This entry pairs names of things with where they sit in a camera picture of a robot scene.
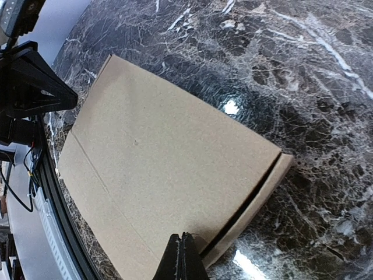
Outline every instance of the black marble surface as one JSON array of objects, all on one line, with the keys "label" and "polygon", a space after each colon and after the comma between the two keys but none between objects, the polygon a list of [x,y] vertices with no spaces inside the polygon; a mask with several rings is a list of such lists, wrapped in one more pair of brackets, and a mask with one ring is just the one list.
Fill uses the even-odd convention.
[{"label": "black marble surface", "polygon": [[[371,0],[93,0],[54,64],[80,105],[109,54],[296,158],[211,277],[373,279]],[[56,160],[78,112],[46,116]],[[119,279],[64,192],[104,279]]]}]

